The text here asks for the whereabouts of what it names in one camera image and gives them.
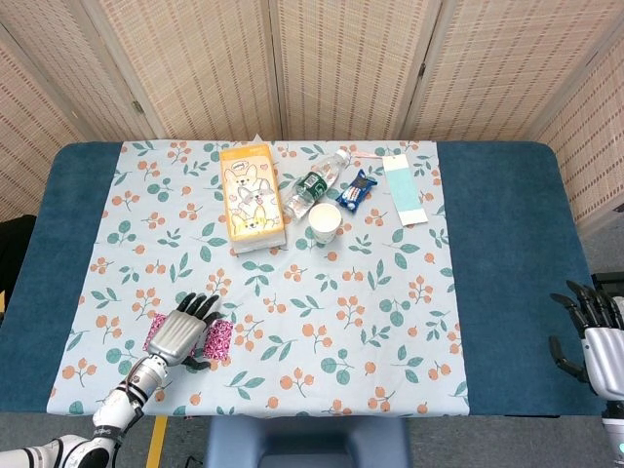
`tissue box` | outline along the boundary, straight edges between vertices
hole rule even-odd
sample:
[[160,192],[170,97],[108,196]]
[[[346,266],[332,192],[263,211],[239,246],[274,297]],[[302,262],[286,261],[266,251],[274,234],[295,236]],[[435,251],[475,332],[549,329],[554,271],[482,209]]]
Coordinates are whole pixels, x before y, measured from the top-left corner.
[[242,254],[286,244],[268,145],[224,149],[220,161],[227,232],[234,252]]

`robotic arm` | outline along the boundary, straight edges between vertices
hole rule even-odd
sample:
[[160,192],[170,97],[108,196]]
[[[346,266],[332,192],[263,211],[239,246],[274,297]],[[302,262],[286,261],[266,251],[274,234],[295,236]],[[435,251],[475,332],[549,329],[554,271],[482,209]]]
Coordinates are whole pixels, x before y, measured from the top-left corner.
[[62,436],[41,447],[0,452],[0,466],[12,468],[105,468],[124,436],[142,418],[142,408],[163,384],[167,369],[179,364],[205,369],[210,363],[190,358],[193,345],[205,329],[221,315],[210,312],[218,295],[206,298],[189,294],[150,341],[148,356],[138,360],[127,377],[112,390],[94,414],[94,434],[90,440]]
[[603,426],[615,454],[624,466],[624,319],[615,301],[604,292],[568,281],[578,304],[565,295],[551,294],[567,312],[583,346],[583,366],[569,361],[556,336],[548,338],[557,367],[606,400]]

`yellow floor line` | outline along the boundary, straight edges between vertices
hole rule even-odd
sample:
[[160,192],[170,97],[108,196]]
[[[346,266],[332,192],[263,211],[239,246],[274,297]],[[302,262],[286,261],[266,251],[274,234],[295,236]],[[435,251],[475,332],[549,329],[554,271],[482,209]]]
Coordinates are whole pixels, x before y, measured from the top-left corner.
[[145,468],[158,468],[160,466],[160,455],[163,452],[166,429],[167,417],[156,416],[154,430],[152,431],[152,442],[149,444],[149,453],[147,454],[147,463],[145,463]]

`floral tablecloth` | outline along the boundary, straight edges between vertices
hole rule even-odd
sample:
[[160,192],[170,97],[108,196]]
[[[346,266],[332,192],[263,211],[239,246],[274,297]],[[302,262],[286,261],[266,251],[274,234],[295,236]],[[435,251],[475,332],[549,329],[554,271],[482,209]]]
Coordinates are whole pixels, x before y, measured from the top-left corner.
[[359,169],[379,185],[332,243],[316,245],[304,220],[286,245],[235,255],[218,154],[238,144],[124,143],[48,412],[94,412],[144,355],[152,318],[205,292],[234,324],[229,356],[171,369],[148,413],[467,414],[436,144],[271,142],[282,197],[338,147],[406,153],[429,222],[401,227],[381,161],[351,157],[328,197]]

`woven panel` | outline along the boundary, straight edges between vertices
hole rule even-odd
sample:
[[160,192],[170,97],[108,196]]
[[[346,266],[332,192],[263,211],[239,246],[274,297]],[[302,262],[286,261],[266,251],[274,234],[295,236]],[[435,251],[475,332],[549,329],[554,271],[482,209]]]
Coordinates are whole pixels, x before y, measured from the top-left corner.
[[574,220],[624,193],[624,37],[596,64],[539,140],[557,153]]
[[81,139],[0,43],[0,220],[36,214],[57,151]]
[[429,3],[278,1],[289,139],[396,137]]
[[169,137],[279,135],[259,0],[100,1]]
[[414,139],[518,139],[621,0],[459,0]]
[[2,0],[0,18],[19,45],[103,138],[143,138],[128,99],[116,92],[64,0]]

